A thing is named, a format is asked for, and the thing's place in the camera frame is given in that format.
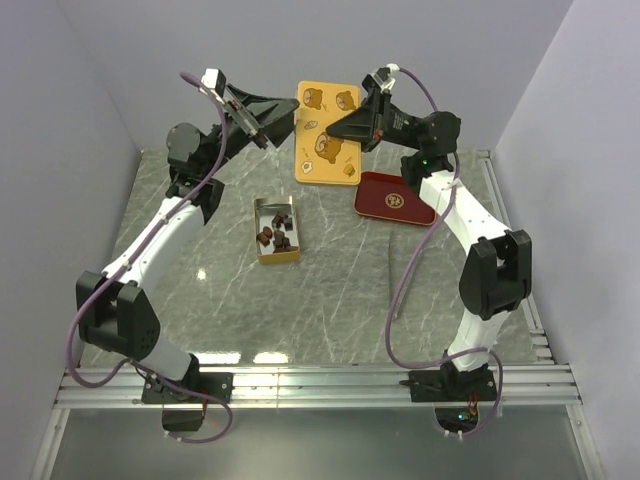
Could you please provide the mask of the red rectangular tray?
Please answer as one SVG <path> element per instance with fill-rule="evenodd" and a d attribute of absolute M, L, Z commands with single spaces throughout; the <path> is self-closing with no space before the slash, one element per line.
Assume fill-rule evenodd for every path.
<path fill-rule="evenodd" d="M 354 199 L 355 212 L 366 218 L 430 226 L 435 211 L 404 184 L 401 176 L 363 172 Z"/>

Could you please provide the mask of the electronics board with led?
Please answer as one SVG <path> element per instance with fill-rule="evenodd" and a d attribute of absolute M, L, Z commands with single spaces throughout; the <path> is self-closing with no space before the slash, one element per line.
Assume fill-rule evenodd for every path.
<path fill-rule="evenodd" d="M 471 394 L 462 407 L 437 407 L 435 418 L 438 425 L 449 433 L 464 435 L 475 430 L 479 423 L 478 400 Z"/>

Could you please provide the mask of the black box under rail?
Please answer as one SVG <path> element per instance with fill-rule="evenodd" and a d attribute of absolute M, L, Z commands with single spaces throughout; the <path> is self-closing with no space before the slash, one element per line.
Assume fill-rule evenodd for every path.
<path fill-rule="evenodd" d="M 161 414 L 162 428 L 169 433 L 193 433 L 204 423 L 206 409 L 164 409 Z"/>

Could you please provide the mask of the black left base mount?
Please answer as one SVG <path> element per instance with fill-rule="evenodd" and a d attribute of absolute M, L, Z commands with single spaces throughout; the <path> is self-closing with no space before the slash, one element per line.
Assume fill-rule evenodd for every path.
<path fill-rule="evenodd" d="M 190 386 L 189 390 L 199 394 L 213 396 L 225 403 L 231 399 L 234 375 L 231 372 L 205 372 L 201 373 L 197 383 Z M 143 404 L 171 405 L 171 404 L 196 404 L 202 402 L 200 397 L 185 394 L 164 385 L 159 380 L 145 379 L 141 402 Z"/>

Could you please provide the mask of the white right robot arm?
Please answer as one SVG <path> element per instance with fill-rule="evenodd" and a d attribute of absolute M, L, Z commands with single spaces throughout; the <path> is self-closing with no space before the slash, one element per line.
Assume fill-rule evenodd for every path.
<path fill-rule="evenodd" d="M 446 225 L 466 255 L 459 296 L 464 311 L 445 350 L 440 386 L 452 399 L 474 387 L 491 357 L 497 335 L 532 290 L 532 240 L 496 219 L 460 178 L 457 139 L 461 121 L 451 112 L 418 118 L 391 107 L 377 130 L 380 140 L 414 149 L 401 160 L 406 186 Z"/>

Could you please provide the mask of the aluminium rail frame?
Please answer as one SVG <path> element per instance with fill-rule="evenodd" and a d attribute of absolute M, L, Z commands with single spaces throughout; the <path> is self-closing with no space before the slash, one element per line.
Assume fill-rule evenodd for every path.
<path fill-rule="evenodd" d="M 341 192 L 353 210 L 350 187 Z M 404 241 L 404 267 L 424 229 L 367 219 Z M 434 408 L 413 403 L 405 370 L 381 333 L 371 360 L 313 363 L 260 353 L 245 362 L 213 353 L 206 367 L 234 375 L 229 410 L 211 408 L 206 443 L 183 445 L 162 432 L 163 407 L 141 402 L 142 378 L 123 369 L 89 390 L 64 379 L 35 475 L 41 479 L 600 479 L 604 472 L 576 380 L 550 350 L 531 302 L 507 321 L 500 410 L 478 433 L 444 433 Z"/>

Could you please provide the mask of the silver tin lid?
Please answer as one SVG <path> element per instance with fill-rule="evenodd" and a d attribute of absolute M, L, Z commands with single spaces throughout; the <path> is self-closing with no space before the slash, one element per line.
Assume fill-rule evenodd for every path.
<path fill-rule="evenodd" d="M 295 112 L 294 173 L 301 184 L 356 186 L 361 180 L 361 147 L 331 136 L 328 127 L 360 106 L 356 85 L 302 81 Z"/>

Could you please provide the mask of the silver metal tweezers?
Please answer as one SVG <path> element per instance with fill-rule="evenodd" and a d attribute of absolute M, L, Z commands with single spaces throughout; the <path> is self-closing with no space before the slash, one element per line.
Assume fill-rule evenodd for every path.
<path fill-rule="evenodd" d="M 392 305 L 399 280 L 404 270 L 405 246 L 401 235 L 396 231 L 390 232 L 388 241 L 388 300 Z"/>

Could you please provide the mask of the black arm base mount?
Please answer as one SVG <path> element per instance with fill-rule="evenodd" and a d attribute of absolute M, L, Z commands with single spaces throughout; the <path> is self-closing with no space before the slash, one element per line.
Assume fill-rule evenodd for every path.
<path fill-rule="evenodd" d="M 497 382 L 487 365 L 465 372 L 450 363 L 439 370 L 413 370 L 399 384 L 409 388 L 413 403 L 493 401 L 498 397 Z"/>

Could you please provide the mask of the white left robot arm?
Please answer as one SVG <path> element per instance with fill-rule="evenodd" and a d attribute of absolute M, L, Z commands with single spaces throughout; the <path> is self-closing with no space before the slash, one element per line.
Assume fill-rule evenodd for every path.
<path fill-rule="evenodd" d="M 293 130 L 295 100 L 240 93 L 253 128 L 218 93 L 207 98 L 219 116 L 209 132 L 181 123 L 168 133 L 170 181 L 146 227 L 79 278 L 73 332 L 180 402 L 228 396 L 231 375 L 206 370 L 213 353 L 373 359 L 388 229 L 341 192 L 294 190 L 276 143 Z"/>

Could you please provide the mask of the gold metal tin box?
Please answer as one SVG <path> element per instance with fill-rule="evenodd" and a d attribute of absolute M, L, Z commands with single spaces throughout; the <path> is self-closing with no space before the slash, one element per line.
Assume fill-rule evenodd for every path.
<path fill-rule="evenodd" d="M 296 262 L 301 257 L 299 222 L 292 196 L 271 196 L 258 198 L 254 201 L 254 222 L 255 222 L 255 243 L 257 258 L 261 265 L 276 265 L 282 263 Z M 293 218 L 294 229 L 286 231 L 282 224 L 276 229 L 272 226 L 272 219 L 277 212 L 287 214 Z M 268 237 L 270 244 L 263 246 L 257 241 L 257 236 L 262 234 L 262 229 L 269 227 L 273 231 L 273 236 Z M 274 253 L 273 240 L 278 237 L 288 237 L 291 244 L 296 246 L 295 251 Z"/>

